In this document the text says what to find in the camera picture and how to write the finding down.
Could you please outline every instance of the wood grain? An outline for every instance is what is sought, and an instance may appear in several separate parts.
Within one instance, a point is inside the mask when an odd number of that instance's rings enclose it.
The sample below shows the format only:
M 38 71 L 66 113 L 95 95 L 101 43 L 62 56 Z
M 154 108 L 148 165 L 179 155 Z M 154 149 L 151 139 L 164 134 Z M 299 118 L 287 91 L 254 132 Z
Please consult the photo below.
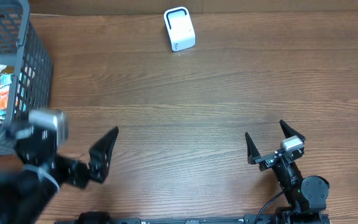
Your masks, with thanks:
M 63 186 L 39 223 L 256 213 L 278 184 L 247 164 L 244 133 L 268 154 L 280 119 L 308 138 L 302 174 L 330 181 L 332 222 L 358 223 L 358 12 L 192 20 L 195 47 L 173 53 L 160 15 L 32 19 L 54 61 L 51 107 L 70 115 L 60 153 L 87 161 L 120 128 L 105 184 Z
M 185 6 L 194 13 L 356 11 L 358 0 L 29 0 L 31 12 L 66 16 L 163 14 Z

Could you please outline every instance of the wooden tabletop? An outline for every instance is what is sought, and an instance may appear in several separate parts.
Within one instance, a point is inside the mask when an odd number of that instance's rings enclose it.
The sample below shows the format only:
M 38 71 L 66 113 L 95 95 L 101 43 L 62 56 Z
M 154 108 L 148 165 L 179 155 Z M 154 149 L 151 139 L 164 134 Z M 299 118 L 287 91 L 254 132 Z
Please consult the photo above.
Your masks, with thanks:
M 280 119 L 307 138 L 303 176 L 330 182 L 332 222 L 358 223 L 358 12 L 191 18 L 196 45 L 176 53 L 162 15 L 32 19 L 54 62 L 50 105 L 70 115 L 59 152 L 88 161 L 120 129 L 106 182 L 63 186 L 39 223 L 257 213 L 279 186 L 247 163 L 244 133 L 271 153 Z

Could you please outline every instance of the white plastic container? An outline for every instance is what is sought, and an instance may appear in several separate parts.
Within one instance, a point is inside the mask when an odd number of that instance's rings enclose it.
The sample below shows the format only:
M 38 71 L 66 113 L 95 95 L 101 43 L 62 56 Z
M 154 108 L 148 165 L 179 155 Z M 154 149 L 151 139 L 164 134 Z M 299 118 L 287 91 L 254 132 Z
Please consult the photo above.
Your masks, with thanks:
M 165 11 L 164 21 L 174 52 L 196 44 L 196 34 L 187 8 L 176 7 Z

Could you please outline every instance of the basket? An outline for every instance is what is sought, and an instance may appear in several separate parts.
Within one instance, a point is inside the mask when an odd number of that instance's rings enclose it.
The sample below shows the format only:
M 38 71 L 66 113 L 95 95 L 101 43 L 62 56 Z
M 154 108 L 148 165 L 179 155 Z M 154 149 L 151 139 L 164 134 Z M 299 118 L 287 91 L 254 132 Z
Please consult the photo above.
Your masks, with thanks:
M 0 126 L 0 155 L 14 154 L 15 141 L 5 138 L 13 121 L 29 110 L 48 106 L 52 61 L 29 21 L 26 0 L 0 0 L 0 64 L 14 66 L 5 120 Z

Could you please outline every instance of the black cable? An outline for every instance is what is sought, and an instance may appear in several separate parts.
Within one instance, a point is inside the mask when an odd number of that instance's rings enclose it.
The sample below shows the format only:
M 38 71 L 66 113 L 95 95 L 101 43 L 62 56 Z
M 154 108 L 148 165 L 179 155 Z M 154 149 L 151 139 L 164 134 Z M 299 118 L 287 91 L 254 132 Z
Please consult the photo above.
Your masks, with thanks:
M 260 217 L 260 215 L 262 214 L 262 212 L 264 212 L 264 210 L 272 203 L 274 202 L 279 196 L 281 196 L 282 194 L 284 194 L 284 191 L 281 191 L 280 193 L 278 193 L 276 196 L 274 196 L 272 199 L 270 199 L 258 212 L 258 215 L 256 215 L 255 217 L 255 222 L 254 224 L 257 224 L 258 219 Z

